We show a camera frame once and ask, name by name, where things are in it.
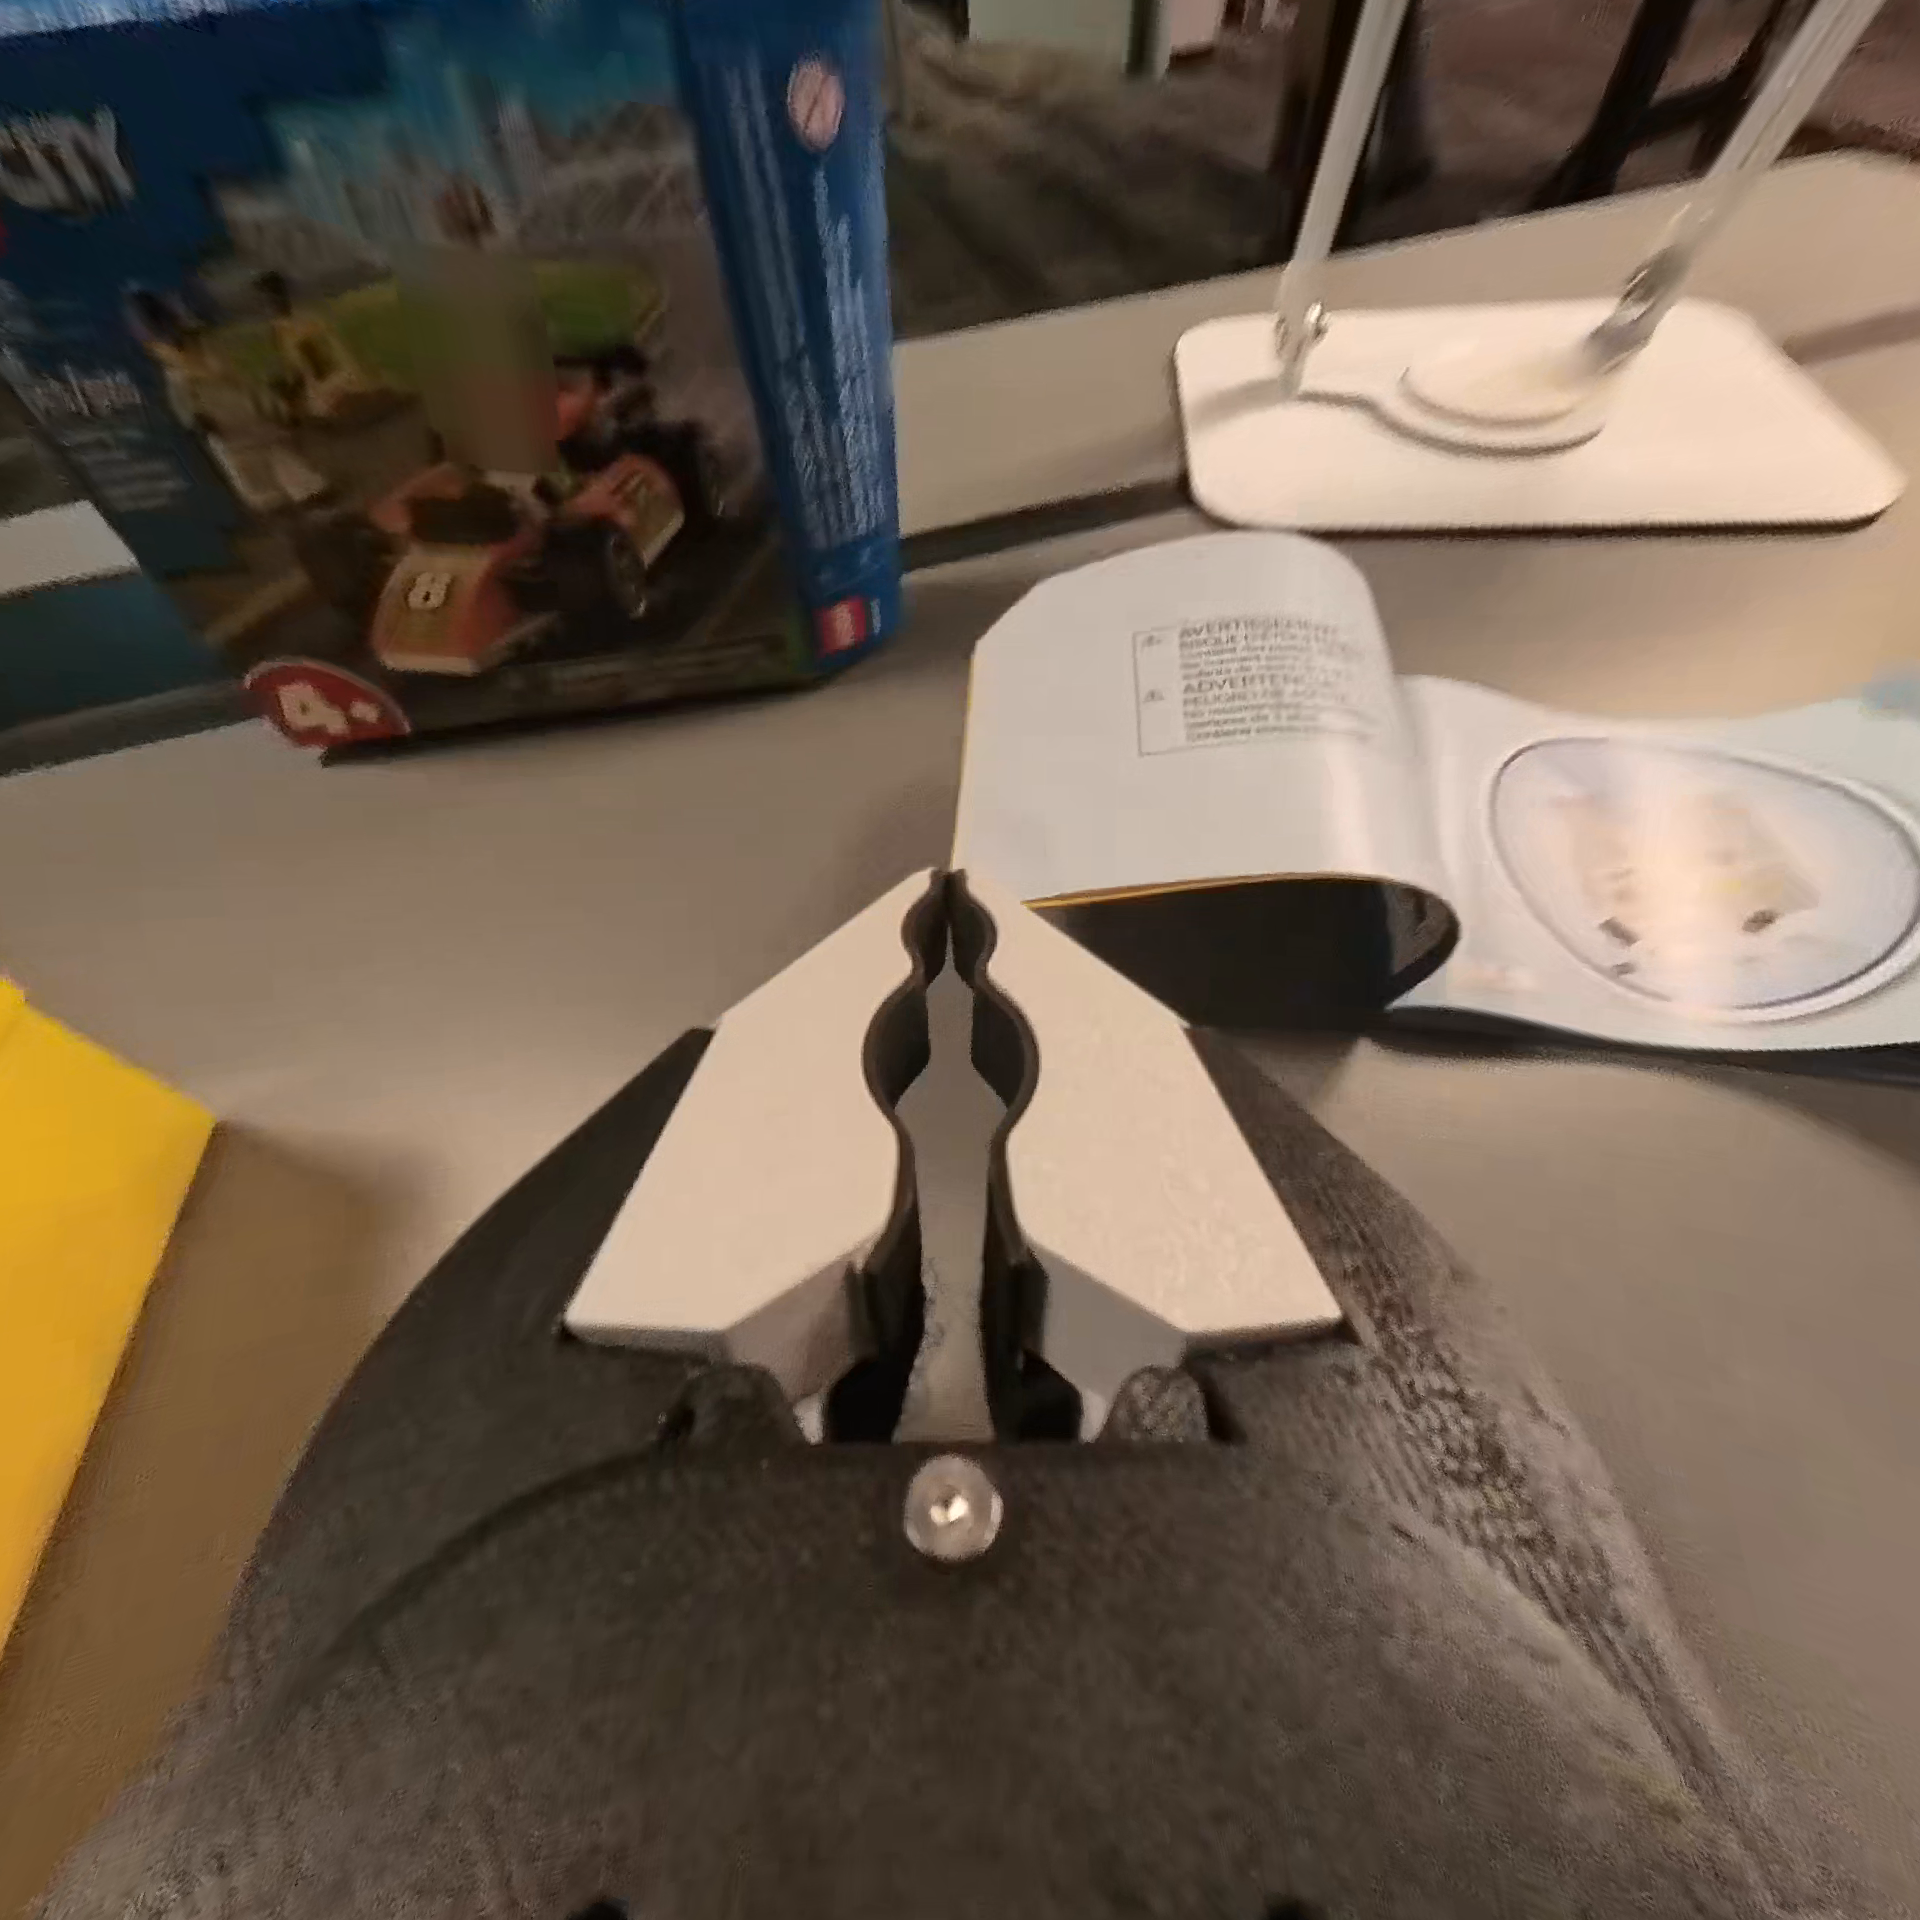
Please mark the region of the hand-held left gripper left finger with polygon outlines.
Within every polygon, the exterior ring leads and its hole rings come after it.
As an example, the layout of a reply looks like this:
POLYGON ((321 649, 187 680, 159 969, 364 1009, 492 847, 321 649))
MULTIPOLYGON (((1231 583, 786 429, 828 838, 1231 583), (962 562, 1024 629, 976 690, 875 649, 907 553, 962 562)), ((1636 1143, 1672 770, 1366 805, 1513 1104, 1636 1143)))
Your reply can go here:
POLYGON ((912 870, 711 1031, 563 1326, 900 1406, 927 1288, 899 1106, 930 1061, 947 876, 912 870))

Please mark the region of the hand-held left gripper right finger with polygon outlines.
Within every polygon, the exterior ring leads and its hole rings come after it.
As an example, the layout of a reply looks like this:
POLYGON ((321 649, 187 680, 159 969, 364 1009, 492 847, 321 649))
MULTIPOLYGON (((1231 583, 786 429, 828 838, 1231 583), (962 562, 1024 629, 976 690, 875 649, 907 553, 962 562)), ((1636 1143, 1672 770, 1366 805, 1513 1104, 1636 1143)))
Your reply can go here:
POLYGON ((1001 1101, 978 1292, 994 1426, 1103 1426, 1140 1370, 1340 1327, 1184 1018, 985 872, 953 877, 953 966, 1001 1101))

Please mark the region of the lego instruction booklet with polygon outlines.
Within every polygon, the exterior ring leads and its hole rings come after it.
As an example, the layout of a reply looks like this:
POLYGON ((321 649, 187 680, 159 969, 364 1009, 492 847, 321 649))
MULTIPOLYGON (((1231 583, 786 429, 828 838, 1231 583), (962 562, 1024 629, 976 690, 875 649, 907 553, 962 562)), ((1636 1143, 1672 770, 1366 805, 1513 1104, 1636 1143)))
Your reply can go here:
POLYGON ((1556 710, 1387 654, 1336 548, 1200 534, 978 639, 952 864, 1202 1023, 1916 1085, 1911 704, 1556 710))

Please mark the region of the yellow plastic bin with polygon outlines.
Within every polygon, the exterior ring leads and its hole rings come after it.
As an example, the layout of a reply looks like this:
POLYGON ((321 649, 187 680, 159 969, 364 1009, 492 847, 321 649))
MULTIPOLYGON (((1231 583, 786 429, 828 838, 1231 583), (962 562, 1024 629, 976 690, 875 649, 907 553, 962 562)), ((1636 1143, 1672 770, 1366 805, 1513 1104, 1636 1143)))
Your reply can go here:
POLYGON ((215 1118, 2 985, 2 1636, 104 1417, 215 1118))

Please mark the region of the blue lego box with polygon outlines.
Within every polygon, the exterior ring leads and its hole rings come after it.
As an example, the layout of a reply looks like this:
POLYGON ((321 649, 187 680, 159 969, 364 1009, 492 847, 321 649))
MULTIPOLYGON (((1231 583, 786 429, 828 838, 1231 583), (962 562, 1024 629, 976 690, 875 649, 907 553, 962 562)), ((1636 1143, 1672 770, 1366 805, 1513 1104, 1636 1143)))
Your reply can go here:
POLYGON ((4 4, 4 732, 295 745, 900 626, 881 4, 4 4))

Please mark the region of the wooden book stand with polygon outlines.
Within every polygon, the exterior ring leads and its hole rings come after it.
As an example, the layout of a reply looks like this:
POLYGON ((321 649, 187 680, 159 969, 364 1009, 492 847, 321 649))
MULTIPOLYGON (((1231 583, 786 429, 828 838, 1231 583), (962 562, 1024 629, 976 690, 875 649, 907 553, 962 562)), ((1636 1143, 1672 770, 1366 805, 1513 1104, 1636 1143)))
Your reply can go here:
POLYGON ((1842 530, 1904 471, 1742 310, 1690 277, 1879 2, 1812 4, 1619 296, 1330 309, 1337 218, 1407 2, 1361 9, 1267 310, 1171 352, 1188 494, 1214 521, 1332 536, 1842 530))

